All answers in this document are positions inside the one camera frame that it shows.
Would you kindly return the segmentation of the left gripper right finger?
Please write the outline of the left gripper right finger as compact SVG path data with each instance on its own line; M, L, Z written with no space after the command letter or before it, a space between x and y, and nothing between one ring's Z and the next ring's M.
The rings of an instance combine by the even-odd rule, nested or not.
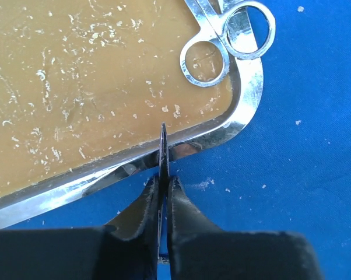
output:
M173 177L167 200L172 279L323 279L307 239L294 232L229 232L209 220Z

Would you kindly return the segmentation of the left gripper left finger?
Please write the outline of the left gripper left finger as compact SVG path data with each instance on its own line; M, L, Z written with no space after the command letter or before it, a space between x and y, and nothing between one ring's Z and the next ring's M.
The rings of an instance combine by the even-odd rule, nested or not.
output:
M0 230L0 279L156 279L159 179L101 227Z

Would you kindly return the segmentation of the steel tray with orange mat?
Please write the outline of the steel tray with orange mat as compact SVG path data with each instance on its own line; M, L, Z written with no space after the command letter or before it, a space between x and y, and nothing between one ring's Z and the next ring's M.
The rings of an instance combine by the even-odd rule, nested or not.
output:
M198 30L184 1L0 1L0 229L151 168L161 123L183 158L250 122L262 62L195 86Z

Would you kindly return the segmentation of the steel scissors with ring handles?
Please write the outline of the steel scissors with ring handles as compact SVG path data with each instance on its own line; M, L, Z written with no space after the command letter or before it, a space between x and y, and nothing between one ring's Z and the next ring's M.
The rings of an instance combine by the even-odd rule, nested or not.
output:
M180 67L186 79L195 86L208 88L219 84L230 70L230 57L238 60L254 60L262 57L272 46L275 39L276 22L272 12L258 1L220 1L221 12L216 12L210 1L185 1L188 9L200 27L200 31L191 38L180 52ZM268 35L263 45L254 52L240 52L233 47L229 23L233 16L246 7L260 11L268 24ZM188 50L195 44L207 42L213 44L221 54L223 65L220 74L212 80L197 80L187 68Z

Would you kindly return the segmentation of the blue surgical cloth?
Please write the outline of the blue surgical cloth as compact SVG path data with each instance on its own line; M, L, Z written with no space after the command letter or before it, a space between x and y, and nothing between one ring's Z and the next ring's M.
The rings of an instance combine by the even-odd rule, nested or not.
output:
M221 228L299 232L326 279L351 279L351 1L265 5L276 36L254 118L171 172Z

